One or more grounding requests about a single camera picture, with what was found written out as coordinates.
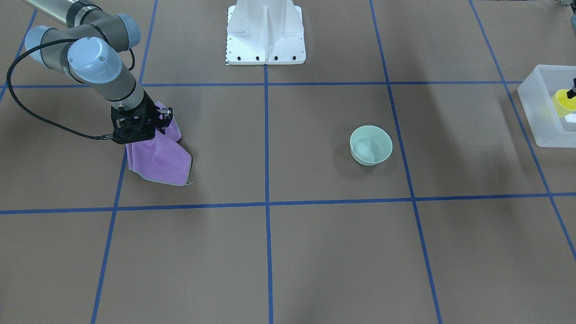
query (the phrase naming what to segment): white metal stand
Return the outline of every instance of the white metal stand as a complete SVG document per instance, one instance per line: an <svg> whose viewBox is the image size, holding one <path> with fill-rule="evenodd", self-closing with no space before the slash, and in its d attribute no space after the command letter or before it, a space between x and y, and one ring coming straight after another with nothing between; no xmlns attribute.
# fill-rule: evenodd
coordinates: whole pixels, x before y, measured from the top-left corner
<svg viewBox="0 0 576 324"><path fill-rule="evenodd" d="M228 8L226 63L302 64L302 9L292 0L238 0Z"/></svg>

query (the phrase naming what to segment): purple towel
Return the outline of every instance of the purple towel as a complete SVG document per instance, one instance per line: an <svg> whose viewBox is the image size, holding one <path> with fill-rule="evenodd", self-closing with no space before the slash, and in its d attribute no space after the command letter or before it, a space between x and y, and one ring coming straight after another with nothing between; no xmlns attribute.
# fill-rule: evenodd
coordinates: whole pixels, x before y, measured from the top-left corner
<svg viewBox="0 0 576 324"><path fill-rule="evenodd" d="M165 108L160 101L159 108ZM190 175L192 156L176 141L182 138L175 119L166 128L166 134L156 130L152 140L126 144L128 169L146 180L185 186Z"/></svg>

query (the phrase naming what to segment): yellow object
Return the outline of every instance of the yellow object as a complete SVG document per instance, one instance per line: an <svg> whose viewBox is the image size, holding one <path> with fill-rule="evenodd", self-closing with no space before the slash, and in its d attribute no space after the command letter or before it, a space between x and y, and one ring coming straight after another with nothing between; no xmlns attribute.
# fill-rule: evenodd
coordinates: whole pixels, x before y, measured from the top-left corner
<svg viewBox="0 0 576 324"><path fill-rule="evenodd" d="M566 89L560 89L552 96L552 102L560 118L576 112L576 97L568 99L567 92Z"/></svg>

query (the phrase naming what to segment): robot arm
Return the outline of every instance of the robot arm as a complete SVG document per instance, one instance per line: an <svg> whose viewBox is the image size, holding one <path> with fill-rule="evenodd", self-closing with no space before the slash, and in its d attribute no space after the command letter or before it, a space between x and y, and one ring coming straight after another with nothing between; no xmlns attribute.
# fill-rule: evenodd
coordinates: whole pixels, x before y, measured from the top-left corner
<svg viewBox="0 0 576 324"><path fill-rule="evenodd" d="M574 15L570 18L570 25L572 26L572 31L574 36L576 36L576 1L575 0L556 0L559 1L563 6L570 6Z"/></svg>
<svg viewBox="0 0 576 324"><path fill-rule="evenodd" d="M66 24L60 31L32 28L25 38L28 50L49 42L77 39L42 48L31 57L49 69L90 85L111 105L114 127L110 138L126 144L154 138L172 120L172 109L161 110L120 60L118 52L136 46L140 30L126 14L109 15L89 0L24 0Z"/></svg>

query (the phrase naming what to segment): grid line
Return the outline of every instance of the grid line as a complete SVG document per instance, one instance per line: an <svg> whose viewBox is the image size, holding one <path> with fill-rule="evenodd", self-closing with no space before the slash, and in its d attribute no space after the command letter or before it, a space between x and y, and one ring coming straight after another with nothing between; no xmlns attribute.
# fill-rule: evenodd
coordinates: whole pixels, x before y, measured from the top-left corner
<svg viewBox="0 0 576 324"><path fill-rule="evenodd" d="M122 158L122 167L120 168L120 175L118 176L118 185L116 186L116 197L114 198L114 207L112 209L112 216L110 217L110 225L108 226L108 235L106 237L104 256L102 258L102 267L100 268L100 276L98 277L98 286L96 288L96 297L94 298L94 308L92 309L92 318L90 320L90 324L95 324L96 318L98 316L98 307L100 305L102 286L104 285L104 276L106 274L106 266L108 264L110 245L112 244L112 234L114 232L114 223L116 222L116 212L118 211L120 190L122 189L122 181L124 180L124 165L126 164L126 160L127 160L127 153L126 151L124 151L124 157Z"/></svg>
<svg viewBox="0 0 576 324"><path fill-rule="evenodd" d="M269 82L268 86L320 86L320 85L431 85L431 84L520 84L522 81L357 81L357 82ZM264 86L262 82L253 83L143 83L144 88L185 88L201 86ZM13 85L14 89L42 89L42 88L90 88L85 84L28 84Z"/></svg>
<svg viewBox="0 0 576 324"><path fill-rule="evenodd" d="M266 205L266 258L268 265L268 324L274 323L274 285L272 282L272 230L270 221L270 128L268 123L268 65L264 65L264 191Z"/></svg>
<svg viewBox="0 0 576 324"><path fill-rule="evenodd" d="M152 38L152 31L154 28L154 20L156 19L156 10L158 8L158 0L154 0L154 8L152 9L152 17L150 18L150 28L148 29L148 37L146 39L146 47L144 50L144 56L142 58L142 67L140 70L139 83L142 83L144 78L144 71L146 69L146 59L148 57L148 49L150 48L150 39ZM94 298L94 309L92 311L92 319L90 324L96 324L96 318L98 316L98 307L100 305L100 296L102 293L102 286L104 285L104 276L106 272L106 265L108 263L108 254L110 252L110 245L112 244L112 234L114 232L114 224L116 221L116 213L118 212L118 203L120 201L120 193L122 192L122 182L124 181L124 170L126 169L127 161L127 151L124 149L124 157L122 158L122 164L120 166L120 175L118 176L118 185L116 187L116 196L114 198L114 207L112 210L112 216L110 217L110 226L108 228L108 236L106 238L106 246L104 249L104 256L102 259L102 268L100 270L100 277L98 278L98 288L96 291L96 297Z"/></svg>
<svg viewBox="0 0 576 324"><path fill-rule="evenodd" d="M432 274L432 269L430 266L430 260L428 258L428 250L426 248L426 240L424 238L424 232L422 230L422 223L420 222L420 214L418 212L418 204L416 203L414 195L414 187L412 186L412 179L410 177L410 168L408 167L408 160L406 158L406 152L404 150L404 143L402 141L402 133L400 131L400 123L398 122L398 114L396 113L396 105L394 104L394 95L392 93L392 86L388 76L388 69L386 67L386 59L384 56L384 50L382 49L382 41L380 38L380 30L378 28L378 21L376 19L376 13L374 11L374 3L370 1L370 10L372 11L372 20L374 21L374 31L376 33L376 39L378 41L378 48L380 50L380 58L382 60L382 68L384 69L384 76L386 82L388 83L388 96L390 97L390 106L392 108L392 113L394 115L394 123L396 125L396 133L398 135L398 143L400 145L400 152L402 154L402 161L404 162L404 170L406 172L406 181L408 182L408 188L410 190L410 198L412 201L412 208L414 209L414 217L416 220L416 226L418 227L418 235L420 237L420 245L422 246L422 255L424 257L424 262L426 265L426 272L428 274L428 282L430 284L430 292L432 294L432 300L434 302L434 309L436 311L436 318L438 324L442 324L442 314L440 312L440 306L438 303L438 296L436 295L436 287L434 285L434 276Z"/></svg>
<svg viewBox="0 0 576 324"><path fill-rule="evenodd" d="M22 54L22 49L24 48L24 40L26 40L26 34L32 28L32 24L34 24L34 20L36 19L37 13L38 13L38 11L36 9L34 9L34 11L32 12L32 16L30 17L30 22L28 23L28 26L26 27L26 31L24 32L24 36L22 37L22 42L20 42L20 47L18 48L18 51L16 52L16 56L14 57L14 60L16 60L18 58L18 56L20 56L20 54ZM4 98L4 93L6 93L7 89L8 89L8 81L6 80L6 81L4 81L4 85L2 86L2 90L0 91L0 101L2 101L2 99Z"/></svg>
<svg viewBox="0 0 576 324"><path fill-rule="evenodd" d="M528 148L530 149L530 153L532 155L532 158L534 159L534 163L536 164L536 168L538 169L538 172L540 173L542 183L544 184L544 188L546 189L546 193L548 194L548 198L550 199L550 203L552 204L552 208L554 210L554 213L556 214L556 218L558 219L558 223L560 223L560 227L561 227L562 231L564 232L564 237L566 238L566 242L568 243L568 247L570 248L570 251L572 252L572 257L576 261L576 250L574 249L574 245L572 243L572 240L570 239L570 234L568 233L568 230L566 229L564 221L562 220L562 216L560 215L560 211L558 211L558 207L556 206L556 201L554 201L554 195L552 195L552 192L550 191L550 187L548 186L548 182L546 181L546 178L544 176L544 172L540 166L540 163L538 162L538 157L536 156L536 152L534 151L534 147L532 146L532 143L530 143L530 138L528 137L528 132L526 132L526 128L524 127L524 123L522 123L522 119L520 118L520 114L518 113L518 109L516 107L516 104L514 103L514 99L512 98L512 94L510 93L510 89L508 88L508 84L504 82L504 80L505 80L504 74L502 73L502 69L500 68L500 64L498 63L498 60L496 59L496 55L494 54L494 50L492 49L492 45L490 44L490 41L488 40L488 35L486 34L486 31L484 30L484 26L482 25L482 21L480 19L480 16L478 15L478 11L476 10L476 6L474 5L473 0L468 0L468 2L470 3L472 11L474 12L474 15L476 16L476 20L478 21L478 26L480 26L480 30L482 31L482 35L484 36L484 40L486 41L486 45L488 46L488 49L490 50L490 54L492 55L492 59L494 60L494 65L496 66L496 69L498 70L498 74L500 74L500 78L502 79L504 88L506 89L506 94L508 95L508 99L510 100L510 104L512 104L512 109L514 110L514 114L516 115L516 119L518 120L518 124L520 124L520 129L522 130L522 134L524 135L524 139L526 140L526 144L528 145Z"/></svg>
<svg viewBox="0 0 576 324"><path fill-rule="evenodd" d="M576 193L552 193L554 197L576 197ZM401 198L373 198L373 199L332 199L332 200L302 200L302 201L270 201L270 202L231 202L220 204L188 204L188 205L151 205L151 206L118 206L118 207L87 207L87 208L60 208L60 209L15 209L0 210L0 215L17 214L51 214L51 213L89 213L89 212L134 212L141 210L170 210L170 209L217 209L217 208L244 208L270 206L302 206L302 205L349 205L349 204L384 204L390 202L415 201L458 201L458 200L489 200L489 199L518 199L518 198L547 198L547 193L540 194L503 194L503 195L464 195L464 196L437 196L437 197L401 197Z"/></svg>

